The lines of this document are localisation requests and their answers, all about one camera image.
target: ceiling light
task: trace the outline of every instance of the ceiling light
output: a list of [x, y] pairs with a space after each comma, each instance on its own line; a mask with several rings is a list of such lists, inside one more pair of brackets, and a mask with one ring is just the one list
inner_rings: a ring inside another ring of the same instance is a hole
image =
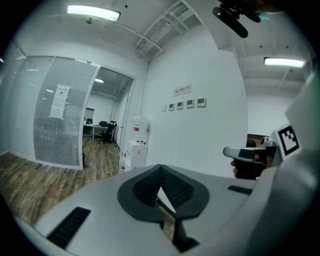
[[68, 5], [68, 14], [80, 14], [86, 16], [100, 17], [106, 20], [116, 22], [119, 19], [120, 12], [83, 5]]
[[94, 79], [94, 81], [99, 82], [99, 83], [103, 83], [104, 82], [103, 80], [98, 79], [98, 78]]
[[287, 66], [302, 68], [306, 64], [305, 60], [290, 59], [290, 58], [264, 58], [264, 65], [274, 65], [274, 66]]

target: black trash bin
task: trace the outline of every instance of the black trash bin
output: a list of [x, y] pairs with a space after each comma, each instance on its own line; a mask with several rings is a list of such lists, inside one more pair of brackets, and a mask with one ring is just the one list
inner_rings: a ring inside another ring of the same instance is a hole
[[83, 163], [83, 168], [85, 168], [85, 167], [86, 167], [86, 166], [85, 166], [85, 157], [86, 157], [85, 153], [82, 153], [82, 163]]

